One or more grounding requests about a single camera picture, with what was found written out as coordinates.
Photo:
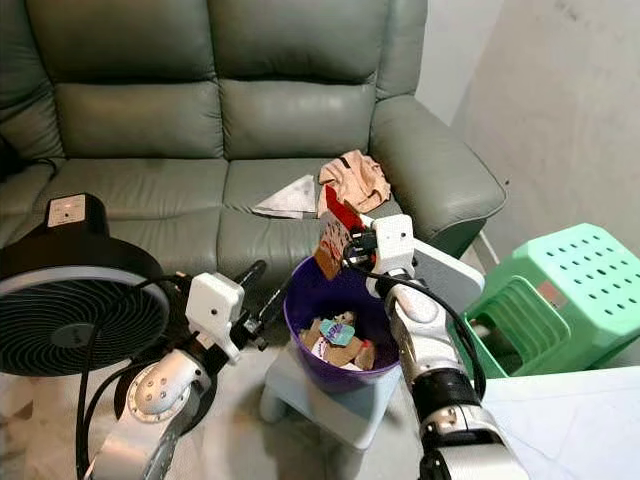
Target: beige cloth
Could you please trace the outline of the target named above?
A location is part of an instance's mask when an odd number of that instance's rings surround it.
[[[391,185],[380,165],[360,150],[345,153],[324,165],[318,181],[324,185],[318,201],[318,217],[327,210],[327,185],[336,191],[338,201],[348,203],[359,213],[370,212],[391,196]]]

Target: purple trash bin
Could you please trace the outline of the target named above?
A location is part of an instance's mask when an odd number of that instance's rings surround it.
[[[373,370],[345,370],[313,355],[300,341],[300,330],[308,329],[315,317],[332,318],[344,311],[356,312],[356,336],[376,346]],[[297,346],[302,366],[316,384],[327,392],[346,392],[375,381],[398,364],[398,347],[391,336],[384,303],[369,295],[365,278],[358,272],[342,270],[328,281],[313,257],[293,272],[284,302],[284,317]]]

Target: green leather sofa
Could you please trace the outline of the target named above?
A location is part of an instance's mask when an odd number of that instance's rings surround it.
[[[460,255],[500,209],[482,162],[418,103],[426,0],[2,0],[0,246],[47,200],[89,192],[113,236],[167,271],[265,285],[309,255],[314,219],[250,207],[353,149],[383,166],[418,237]],[[3,162],[10,162],[3,155]]]

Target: sofa backrest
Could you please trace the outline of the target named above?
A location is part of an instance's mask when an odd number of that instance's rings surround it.
[[[2,0],[23,157],[333,157],[412,94],[426,0]]]

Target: sofa armrest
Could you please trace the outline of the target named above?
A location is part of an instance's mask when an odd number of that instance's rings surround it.
[[[482,161],[414,97],[379,102],[369,153],[416,236],[460,256],[506,194]]]

